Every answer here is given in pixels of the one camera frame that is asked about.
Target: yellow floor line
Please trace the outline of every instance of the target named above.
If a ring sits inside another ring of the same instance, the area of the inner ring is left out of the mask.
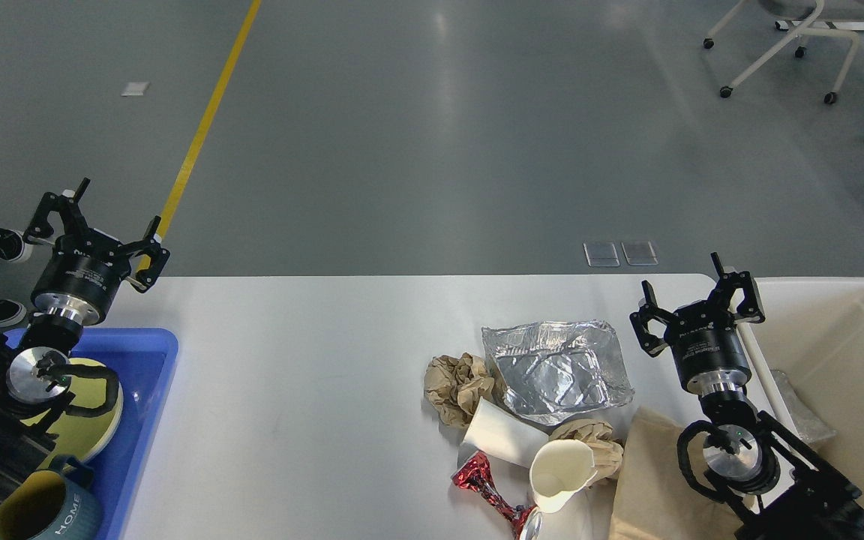
[[[192,144],[189,146],[189,151],[185,154],[185,161],[182,161],[182,167],[178,169],[175,184],[172,185],[169,198],[166,199],[165,206],[162,208],[162,221],[158,225],[158,235],[162,239],[164,239],[165,233],[168,233],[169,226],[172,225],[172,218],[175,216],[176,209],[179,207],[179,201],[181,201],[182,194],[185,192],[185,185],[188,184],[189,176],[192,175],[192,169],[199,158],[202,144],[206,142],[209,128],[212,127],[212,119],[215,119],[216,110],[219,110],[219,103],[222,103],[222,96],[226,93],[226,86],[229,85],[229,79],[233,76],[233,69],[236,69],[239,53],[242,52],[242,46],[246,44],[246,38],[249,38],[251,23],[255,20],[255,14],[258,13],[258,7],[261,4],[262,0],[253,0],[253,3],[251,3],[249,13],[246,14],[246,20],[242,22],[242,28],[239,29],[238,37],[235,38],[235,43],[232,45],[231,52],[229,52],[229,58],[226,59],[226,65],[222,68],[222,75],[219,76],[219,81],[215,83],[212,97],[209,98],[208,106],[205,107],[205,113],[202,114],[202,120],[199,121],[199,129],[196,130]]]

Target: white table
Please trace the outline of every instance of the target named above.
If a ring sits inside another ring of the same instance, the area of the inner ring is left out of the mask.
[[[620,435],[641,404],[683,425],[703,418],[670,353],[638,348],[628,315],[642,279],[663,308],[713,287],[702,274],[165,277],[145,295],[122,287],[103,326],[161,327],[179,342],[124,537],[511,538],[484,500],[452,486],[462,433],[425,402],[425,366],[443,353],[482,355],[484,326],[599,318],[618,332],[635,389],[633,403],[604,414]],[[758,377],[748,396],[771,410]],[[525,469],[493,467],[510,503],[525,503]],[[608,507],[595,511],[608,522]]]

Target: chair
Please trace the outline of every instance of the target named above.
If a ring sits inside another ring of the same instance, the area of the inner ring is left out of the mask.
[[[713,38],[716,34],[729,23],[731,18],[738,13],[749,3],[750,0],[739,0],[735,7],[726,13],[715,26],[709,30],[706,40],[703,41],[703,47],[707,49],[713,48],[716,44]],[[772,48],[765,52],[757,61],[748,66],[733,82],[729,85],[722,86],[719,89],[719,95],[727,98],[731,96],[734,89],[741,85],[743,81],[749,78],[758,68],[761,68],[765,62],[774,57],[782,47],[788,45],[790,41],[799,40],[799,47],[795,50],[795,58],[801,59],[806,55],[806,44],[810,35],[826,35],[829,38],[847,38],[851,40],[849,52],[846,54],[846,59],[842,62],[842,69],[839,71],[839,76],[835,79],[835,85],[832,86],[832,91],[826,93],[825,101],[831,105],[836,102],[838,92],[842,89],[842,83],[846,79],[846,74],[849,73],[851,62],[855,58],[855,52],[858,50],[858,34],[855,31],[841,30],[834,28],[834,23],[841,21],[861,21],[864,20],[864,0],[758,0],[759,6],[778,20],[786,21],[788,24],[788,33],[778,41]],[[822,28],[813,28],[812,23],[823,22]]]

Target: yellow plate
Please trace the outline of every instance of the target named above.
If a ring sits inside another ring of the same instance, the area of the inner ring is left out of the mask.
[[[69,358],[69,363],[86,366],[105,365],[89,358]],[[69,389],[75,393],[72,404],[79,407],[99,407],[106,400],[105,379],[83,379],[81,376],[73,376],[72,386]],[[55,424],[49,427],[48,433],[58,434],[58,439],[55,439],[55,450],[45,458],[41,467],[47,467],[52,458],[58,454],[75,455],[83,464],[95,458],[96,454],[106,448],[113,434],[116,433],[116,428],[119,427],[119,420],[122,418],[122,400],[122,385],[119,384],[119,397],[115,407],[106,414],[96,418],[83,418],[62,413],[58,420],[55,420]],[[26,426],[31,426],[44,416],[45,413],[42,413],[22,422]]]

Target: mug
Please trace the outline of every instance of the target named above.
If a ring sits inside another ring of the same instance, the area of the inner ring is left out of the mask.
[[[66,478],[67,465],[82,471],[83,485]],[[72,455],[57,455],[0,505],[0,540],[93,540],[102,506],[92,493],[92,468]]]

